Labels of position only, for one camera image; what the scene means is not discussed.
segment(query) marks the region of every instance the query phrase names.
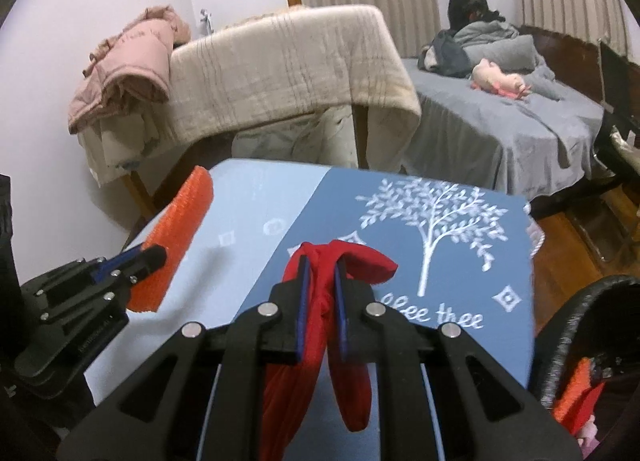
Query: orange sponge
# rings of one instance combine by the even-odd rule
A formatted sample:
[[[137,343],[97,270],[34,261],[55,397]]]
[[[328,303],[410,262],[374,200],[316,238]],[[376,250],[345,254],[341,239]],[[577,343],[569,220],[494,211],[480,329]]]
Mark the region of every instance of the orange sponge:
[[[152,245],[164,247],[166,262],[158,271],[132,287],[127,308],[136,312],[158,311],[175,270],[212,201],[211,176],[205,168],[195,167],[142,245],[143,250]]]
[[[579,407],[582,397],[591,389],[591,360],[583,358],[578,362],[560,400],[556,401],[553,416],[558,423],[564,423]]]

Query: screw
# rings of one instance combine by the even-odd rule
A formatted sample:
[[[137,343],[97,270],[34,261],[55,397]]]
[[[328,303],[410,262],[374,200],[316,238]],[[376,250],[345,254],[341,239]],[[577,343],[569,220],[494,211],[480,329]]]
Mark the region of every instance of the screw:
[[[454,324],[453,322],[447,322],[440,328],[442,334],[449,338],[457,338],[462,333],[462,329],[458,324]]]
[[[262,316],[273,316],[278,312],[278,307],[273,302],[263,302],[258,306],[258,313]]]
[[[370,316],[383,316],[386,313],[386,306],[379,302],[370,302],[367,304],[365,311]]]
[[[187,338],[196,338],[200,333],[202,333],[202,326],[197,322],[188,322],[182,326],[182,336]]]

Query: beige blanket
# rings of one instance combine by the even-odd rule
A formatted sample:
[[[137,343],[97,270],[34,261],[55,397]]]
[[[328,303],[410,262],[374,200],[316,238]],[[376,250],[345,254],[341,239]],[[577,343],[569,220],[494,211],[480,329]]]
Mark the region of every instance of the beige blanket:
[[[172,53],[168,103],[138,101],[79,139],[104,184],[211,134],[347,104],[369,106],[369,166],[397,171],[420,105],[373,6],[294,10],[190,42]]]

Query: plush toy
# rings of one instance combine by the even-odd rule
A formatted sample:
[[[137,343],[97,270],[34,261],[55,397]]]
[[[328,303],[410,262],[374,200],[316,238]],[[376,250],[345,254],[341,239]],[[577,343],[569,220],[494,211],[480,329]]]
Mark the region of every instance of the plush toy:
[[[482,89],[495,95],[520,99],[530,93],[530,86],[517,73],[505,75],[500,66],[483,58],[471,73],[473,89]]]

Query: pink jacket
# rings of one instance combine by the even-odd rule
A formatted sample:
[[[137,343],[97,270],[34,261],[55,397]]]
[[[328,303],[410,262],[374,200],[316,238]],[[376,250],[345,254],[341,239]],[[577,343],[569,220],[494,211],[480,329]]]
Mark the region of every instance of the pink jacket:
[[[174,44],[189,40],[189,25],[171,6],[147,8],[120,35],[103,40],[89,55],[91,63],[69,106],[69,133],[98,118],[127,114],[129,96],[168,101],[171,52]]]

